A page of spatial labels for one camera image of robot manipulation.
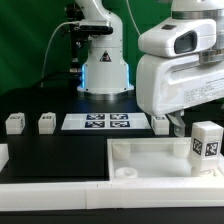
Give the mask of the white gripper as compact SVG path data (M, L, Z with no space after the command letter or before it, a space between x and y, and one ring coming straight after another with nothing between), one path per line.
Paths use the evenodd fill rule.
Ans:
M200 64L197 54L174 59L144 55L137 66L136 98L145 113L168 114L174 134L184 137L184 109L224 98L224 61Z

